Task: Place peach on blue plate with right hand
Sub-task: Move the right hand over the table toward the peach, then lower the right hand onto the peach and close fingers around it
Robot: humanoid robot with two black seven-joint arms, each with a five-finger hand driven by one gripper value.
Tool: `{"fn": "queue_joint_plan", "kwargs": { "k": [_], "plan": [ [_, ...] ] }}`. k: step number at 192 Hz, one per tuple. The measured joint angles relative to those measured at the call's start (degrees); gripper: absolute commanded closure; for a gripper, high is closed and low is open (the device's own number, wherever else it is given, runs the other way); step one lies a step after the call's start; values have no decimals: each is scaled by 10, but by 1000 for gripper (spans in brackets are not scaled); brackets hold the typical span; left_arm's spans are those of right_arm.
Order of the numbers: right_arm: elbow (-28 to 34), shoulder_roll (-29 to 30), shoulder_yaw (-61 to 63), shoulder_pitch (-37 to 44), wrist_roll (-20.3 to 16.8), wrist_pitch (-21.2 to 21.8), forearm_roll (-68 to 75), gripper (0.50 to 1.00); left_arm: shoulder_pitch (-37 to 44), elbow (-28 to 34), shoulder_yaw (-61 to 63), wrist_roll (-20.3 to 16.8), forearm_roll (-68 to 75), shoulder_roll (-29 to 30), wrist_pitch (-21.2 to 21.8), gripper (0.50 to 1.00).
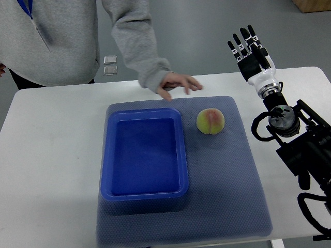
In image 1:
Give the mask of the person's bare hand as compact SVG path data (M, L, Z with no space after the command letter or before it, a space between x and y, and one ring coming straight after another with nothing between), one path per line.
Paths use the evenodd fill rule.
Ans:
M185 74L169 72L162 79L157 88L156 93L167 101L171 101L172 97L168 89L183 87L185 94L189 95L191 91L202 90L203 85L200 84L194 77Z

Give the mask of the grey sweatshirt sleeve forearm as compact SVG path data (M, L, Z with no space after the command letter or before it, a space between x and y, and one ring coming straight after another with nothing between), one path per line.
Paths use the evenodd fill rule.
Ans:
M138 73L142 88L156 93L171 69L158 55L149 1L102 1L102 5L112 20L111 34L124 64Z

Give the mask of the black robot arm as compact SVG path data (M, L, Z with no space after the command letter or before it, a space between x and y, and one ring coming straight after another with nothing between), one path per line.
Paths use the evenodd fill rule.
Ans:
M303 190L297 197L299 208L320 232L313 240L329 240L330 228L313 217L306 200L323 202L330 211L330 125L303 100L289 106L280 86L260 90L258 95L267 110L253 120L251 132L259 141L279 144L277 155Z

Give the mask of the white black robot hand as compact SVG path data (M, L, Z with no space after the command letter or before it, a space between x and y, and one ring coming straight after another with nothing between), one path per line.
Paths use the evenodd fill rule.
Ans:
M248 25L240 28L240 34L242 39L233 34L233 41L228 41L227 44L244 80L255 88L261 99L281 92L282 83L275 78L275 64L253 27Z

